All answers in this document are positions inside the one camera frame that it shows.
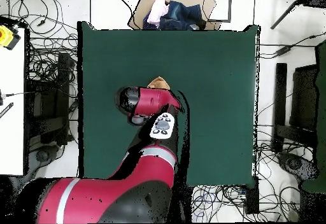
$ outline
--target white table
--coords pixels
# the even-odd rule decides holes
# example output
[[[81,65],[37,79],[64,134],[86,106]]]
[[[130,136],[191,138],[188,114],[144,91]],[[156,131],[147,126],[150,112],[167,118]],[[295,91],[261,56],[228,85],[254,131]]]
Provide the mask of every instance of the white table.
[[[13,50],[0,46],[0,89],[2,94],[24,92],[24,29],[18,29],[20,41]],[[23,175],[24,95],[7,97],[0,112],[13,107],[0,118],[0,174]]]

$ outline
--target pink cloth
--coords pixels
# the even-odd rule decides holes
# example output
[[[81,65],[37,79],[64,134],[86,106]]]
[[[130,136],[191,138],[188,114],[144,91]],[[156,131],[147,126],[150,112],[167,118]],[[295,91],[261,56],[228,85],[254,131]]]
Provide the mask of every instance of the pink cloth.
[[[147,22],[159,27],[160,17],[167,14],[168,11],[169,5],[166,5],[166,0],[155,0]]]

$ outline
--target tripod leg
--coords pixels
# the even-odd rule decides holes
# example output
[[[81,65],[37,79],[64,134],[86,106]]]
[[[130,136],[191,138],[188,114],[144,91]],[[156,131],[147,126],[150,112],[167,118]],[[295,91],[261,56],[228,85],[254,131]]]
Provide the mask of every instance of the tripod leg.
[[[274,29],[296,6],[302,4],[302,0],[294,1],[288,9],[282,14],[282,16],[271,26],[271,29]]]

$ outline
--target blue cloth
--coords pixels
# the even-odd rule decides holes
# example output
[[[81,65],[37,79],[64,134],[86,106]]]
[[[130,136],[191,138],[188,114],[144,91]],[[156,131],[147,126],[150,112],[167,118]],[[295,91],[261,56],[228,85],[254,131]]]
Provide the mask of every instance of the blue cloth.
[[[190,25],[202,22],[199,4],[186,7],[182,3],[170,1],[169,11],[160,18],[161,30],[193,30]]]
[[[149,24],[147,22],[148,17],[150,16],[150,12],[145,16],[143,20],[143,30],[158,30],[156,25]]]

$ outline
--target green table surface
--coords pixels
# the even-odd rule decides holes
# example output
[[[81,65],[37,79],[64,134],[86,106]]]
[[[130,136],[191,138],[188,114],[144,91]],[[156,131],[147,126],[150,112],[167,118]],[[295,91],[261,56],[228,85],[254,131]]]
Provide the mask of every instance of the green table surface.
[[[116,91],[161,76],[190,105],[187,183],[252,185],[258,31],[97,31],[83,22],[84,176],[115,172],[138,129],[115,107]]]
[[[317,110],[317,147],[316,162],[320,171],[314,180],[303,182],[302,189],[311,193],[326,193],[326,41],[316,46],[316,64],[318,75],[316,87],[318,89],[318,110]]]

